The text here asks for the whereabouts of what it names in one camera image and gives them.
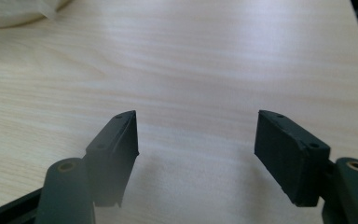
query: white object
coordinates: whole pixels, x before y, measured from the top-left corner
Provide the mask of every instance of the white object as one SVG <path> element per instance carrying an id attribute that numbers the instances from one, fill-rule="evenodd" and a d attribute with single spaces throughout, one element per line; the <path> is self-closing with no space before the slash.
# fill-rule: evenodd
<path id="1" fill-rule="evenodd" d="M 42 17 L 54 19 L 69 0 L 0 0 L 0 27 L 19 25 Z"/>

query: wooden table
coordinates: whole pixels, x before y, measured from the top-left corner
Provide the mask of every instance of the wooden table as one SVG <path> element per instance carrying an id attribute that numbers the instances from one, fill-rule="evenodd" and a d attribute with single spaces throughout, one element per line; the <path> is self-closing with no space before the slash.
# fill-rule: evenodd
<path id="1" fill-rule="evenodd" d="M 358 24 L 350 1 L 75 0 L 0 29 L 0 206 L 82 157 L 135 109 L 123 207 L 98 223 L 322 223 L 254 155 L 257 112 L 358 158 Z"/>

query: light wood tabletop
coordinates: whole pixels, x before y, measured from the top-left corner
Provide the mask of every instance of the light wood tabletop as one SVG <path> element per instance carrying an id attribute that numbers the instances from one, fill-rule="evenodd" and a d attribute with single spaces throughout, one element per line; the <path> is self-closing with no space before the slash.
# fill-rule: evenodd
<path id="1" fill-rule="evenodd" d="M 97 223 L 322 223 L 254 155 L 260 109 L 358 158 L 350 1 L 75 0 L 0 29 L 0 206 L 136 110 L 140 156 Z"/>

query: wood grain surface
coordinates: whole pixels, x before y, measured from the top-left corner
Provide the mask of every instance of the wood grain surface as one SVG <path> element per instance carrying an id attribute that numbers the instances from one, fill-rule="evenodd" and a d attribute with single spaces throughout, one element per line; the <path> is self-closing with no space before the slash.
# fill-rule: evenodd
<path id="1" fill-rule="evenodd" d="M 133 109 L 141 155 L 97 223 L 322 223 L 254 155 L 257 112 L 358 158 L 351 2 L 75 0 L 0 29 L 0 206 Z"/>

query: black plastic part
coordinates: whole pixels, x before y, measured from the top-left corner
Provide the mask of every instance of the black plastic part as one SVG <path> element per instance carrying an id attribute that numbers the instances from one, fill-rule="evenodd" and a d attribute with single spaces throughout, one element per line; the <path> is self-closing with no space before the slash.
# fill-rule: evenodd
<path id="1" fill-rule="evenodd" d="M 58 161 L 48 168 L 35 223 L 95 223 L 94 206 L 83 160 Z"/>
<path id="2" fill-rule="evenodd" d="M 89 144 L 84 157 L 96 206 L 121 205 L 138 155 L 135 111 L 116 115 Z"/>
<path id="3" fill-rule="evenodd" d="M 341 204 L 324 203 L 322 219 L 324 224 L 349 224 Z"/>
<path id="4" fill-rule="evenodd" d="M 289 118 L 260 110 L 255 155 L 296 206 L 316 206 L 330 147 Z"/>
<path id="5" fill-rule="evenodd" d="M 41 191 L 42 189 L 38 189 L 11 203 L 1 206 L 0 223 L 34 223 Z"/>
<path id="6" fill-rule="evenodd" d="M 358 224 L 358 160 L 338 159 L 333 182 L 346 218 L 349 223 Z"/>

